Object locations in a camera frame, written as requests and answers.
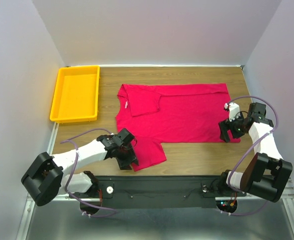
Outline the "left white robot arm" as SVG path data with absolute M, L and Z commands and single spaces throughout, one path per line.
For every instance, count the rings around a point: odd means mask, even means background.
M 64 153 L 50 155 L 45 151 L 35 158 L 21 183 L 39 207 L 63 194 L 84 193 L 93 197 L 98 192 L 93 174 L 89 171 L 76 174 L 75 171 L 111 158 L 116 159 L 121 170 L 130 170 L 132 164 L 139 164 L 132 145 L 136 141 L 135 136 L 123 128 L 117 134 L 108 132 Z

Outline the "red t shirt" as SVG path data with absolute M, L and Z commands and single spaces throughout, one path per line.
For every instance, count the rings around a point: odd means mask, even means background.
M 218 124 L 229 117 L 224 83 L 122 84 L 117 96 L 117 129 L 126 128 L 137 139 L 136 172 L 166 161 L 162 143 L 220 143 Z

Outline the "yellow plastic tray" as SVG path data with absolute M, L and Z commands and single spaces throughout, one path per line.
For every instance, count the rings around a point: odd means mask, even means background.
M 59 69 L 49 119 L 58 124 L 97 120 L 100 66 Z

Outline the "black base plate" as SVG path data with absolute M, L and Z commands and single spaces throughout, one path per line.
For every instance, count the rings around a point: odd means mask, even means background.
M 215 208 L 216 198 L 229 200 L 229 187 L 218 175 L 97 176 L 97 183 L 81 199 L 102 197 L 102 205 L 114 209 Z

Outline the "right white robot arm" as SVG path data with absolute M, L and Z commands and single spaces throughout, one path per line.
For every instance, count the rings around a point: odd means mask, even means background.
M 217 182 L 217 191 L 228 195 L 234 190 L 277 202 L 291 176 L 293 166 L 278 151 L 273 121 L 266 117 L 266 105 L 254 102 L 243 116 L 238 104 L 226 103 L 229 116 L 219 122 L 220 138 L 226 143 L 248 134 L 253 142 L 254 157 L 244 172 L 226 170 Z

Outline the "aluminium frame rail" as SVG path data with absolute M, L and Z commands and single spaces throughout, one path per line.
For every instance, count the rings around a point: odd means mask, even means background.
M 27 190 L 29 196 L 26 199 L 25 209 L 22 215 L 20 227 L 17 233 L 18 240 L 24 240 L 32 217 L 35 205 L 48 204 L 59 190 L 59 182 L 62 179 L 60 170 L 52 159 L 52 150 L 59 124 L 55 123 L 48 149 L 36 156 L 30 167 L 21 178 L 21 183 Z

